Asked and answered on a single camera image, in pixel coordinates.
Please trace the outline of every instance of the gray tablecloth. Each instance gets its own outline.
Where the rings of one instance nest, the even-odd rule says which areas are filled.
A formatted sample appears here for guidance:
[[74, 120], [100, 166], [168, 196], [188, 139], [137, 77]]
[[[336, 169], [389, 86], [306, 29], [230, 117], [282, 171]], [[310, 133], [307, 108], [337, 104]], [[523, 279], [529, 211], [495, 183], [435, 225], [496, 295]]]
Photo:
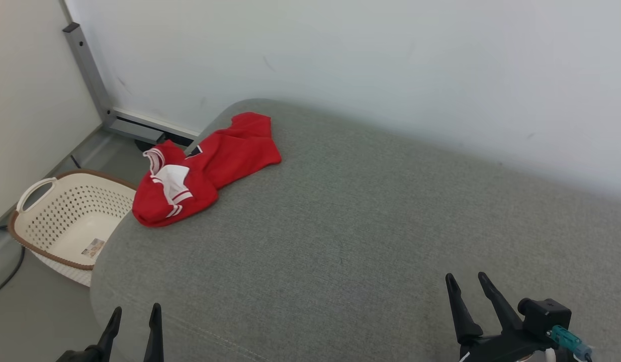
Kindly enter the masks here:
[[621, 205], [321, 112], [272, 117], [283, 157], [161, 229], [131, 215], [98, 259], [97, 319], [123, 308], [116, 346], [142, 360], [151, 305], [165, 360], [458, 360], [453, 273], [485, 333], [500, 327], [485, 271], [515, 305], [554, 298], [571, 329], [621, 360]]

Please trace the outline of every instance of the teal cable connector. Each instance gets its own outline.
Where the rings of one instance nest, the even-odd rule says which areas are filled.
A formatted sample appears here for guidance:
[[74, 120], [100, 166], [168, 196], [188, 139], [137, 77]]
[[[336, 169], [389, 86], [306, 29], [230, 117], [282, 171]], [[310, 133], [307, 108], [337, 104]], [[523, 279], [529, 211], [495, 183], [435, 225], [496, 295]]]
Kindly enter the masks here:
[[553, 339], [554, 342], [558, 343], [560, 346], [572, 351], [580, 360], [591, 360], [591, 348], [569, 330], [555, 325], [552, 327], [552, 330], [547, 333], [549, 338]]

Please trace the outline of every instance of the basket label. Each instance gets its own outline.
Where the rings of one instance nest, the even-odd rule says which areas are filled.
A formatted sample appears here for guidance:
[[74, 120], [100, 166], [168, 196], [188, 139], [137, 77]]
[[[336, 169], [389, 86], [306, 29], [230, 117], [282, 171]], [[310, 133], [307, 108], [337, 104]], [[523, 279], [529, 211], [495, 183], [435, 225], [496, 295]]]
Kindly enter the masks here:
[[103, 245], [105, 245], [104, 241], [95, 238], [92, 243], [87, 246], [87, 249], [82, 251], [82, 254], [88, 256], [90, 259], [95, 259], [96, 257], [98, 257], [98, 254], [101, 253]]

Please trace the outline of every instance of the white panel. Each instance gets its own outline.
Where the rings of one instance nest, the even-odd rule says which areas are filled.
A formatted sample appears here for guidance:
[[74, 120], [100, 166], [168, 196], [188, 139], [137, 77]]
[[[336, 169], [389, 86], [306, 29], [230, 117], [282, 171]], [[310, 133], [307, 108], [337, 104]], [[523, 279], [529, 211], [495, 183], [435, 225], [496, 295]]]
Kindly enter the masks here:
[[0, 0], [0, 216], [100, 120], [58, 0]]
[[72, 0], [115, 105], [192, 130], [250, 97], [621, 192], [621, 0]]

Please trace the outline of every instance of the metal frame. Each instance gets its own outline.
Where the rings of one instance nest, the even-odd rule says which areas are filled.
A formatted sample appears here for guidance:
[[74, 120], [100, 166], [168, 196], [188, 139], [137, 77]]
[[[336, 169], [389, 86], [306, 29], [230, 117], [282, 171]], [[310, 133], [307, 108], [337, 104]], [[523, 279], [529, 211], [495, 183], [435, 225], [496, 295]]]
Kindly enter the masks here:
[[198, 136], [198, 132], [115, 108], [107, 93], [80, 24], [71, 22], [62, 31], [66, 35], [71, 52], [75, 57], [80, 73], [82, 73], [87, 89], [89, 89], [92, 101], [101, 117], [105, 130], [152, 144], [162, 141], [166, 137], [166, 133], [190, 140], [194, 140]]

